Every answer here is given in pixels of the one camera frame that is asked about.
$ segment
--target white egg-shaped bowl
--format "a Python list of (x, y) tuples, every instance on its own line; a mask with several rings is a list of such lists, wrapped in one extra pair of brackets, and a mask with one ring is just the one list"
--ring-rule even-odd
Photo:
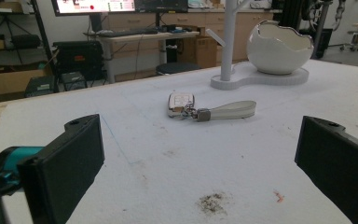
[(261, 21), (251, 32), (247, 55), (259, 72), (288, 75), (300, 68), (313, 52), (309, 35), (301, 35), (276, 21)]

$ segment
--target dirt mark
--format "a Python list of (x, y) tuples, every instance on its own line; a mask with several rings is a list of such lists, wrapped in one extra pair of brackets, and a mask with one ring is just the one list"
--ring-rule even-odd
[(227, 196), (224, 192), (215, 193), (201, 197), (198, 205), (206, 215), (227, 214), (222, 205), (227, 203)]

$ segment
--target computer monitor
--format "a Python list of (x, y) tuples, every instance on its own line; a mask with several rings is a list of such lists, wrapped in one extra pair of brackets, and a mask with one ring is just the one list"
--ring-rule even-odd
[(56, 16), (133, 12), (135, 0), (51, 0)]
[(156, 26), (159, 26), (160, 13), (187, 13), (187, 0), (135, 0), (136, 12), (156, 13)]

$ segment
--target stain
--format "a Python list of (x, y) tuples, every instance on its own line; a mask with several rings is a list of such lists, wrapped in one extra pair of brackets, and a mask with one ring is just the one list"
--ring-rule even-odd
[(214, 193), (211, 195), (203, 196), (198, 201), (198, 205), (203, 213), (208, 216), (216, 214), (227, 214), (223, 205), (226, 204), (227, 197), (225, 193)]
[(166, 152), (163, 152), (162, 155), (166, 156), (166, 157), (169, 157), (169, 158), (172, 158), (173, 156), (175, 156), (175, 152), (172, 151), (172, 150), (169, 150), (169, 151), (166, 151)]
[(280, 192), (278, 192), (277, 190), (274, 190), (274, 194), (278, 197), (277, 203), (282, 203), (284, 199), (284, 195), (281, 195)]
[(132, 164), (132, 170), (136, 174), (137, 179), (143, 184), (145, 188), (148, 186), (148, 180), (146, 175), (144, 174), (147, 166), (144, 161), (137, 161)]

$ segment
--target white table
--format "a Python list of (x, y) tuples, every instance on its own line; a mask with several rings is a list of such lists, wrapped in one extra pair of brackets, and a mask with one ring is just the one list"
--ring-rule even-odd
[[(45, 146), (67, 121), (98, 113), (105, 163), (68, 223), (350, 223), (294, 158), (305, 115), (358, 138), (358, 67), (311, 60), (304, 68), (310, 77), (299, 86), (219, 91), (210, 87), (217, 67), (14, 102), (0, 118), (0, 151)], [(194, 93), (196, 107), (255, 100), (256, 113), (170, 119), (173, 91)], [(203, 210), (200, 199), (215, 193), (221, 209)], [(13, 223), (31, 223), (23, 193), (4, 201)]]

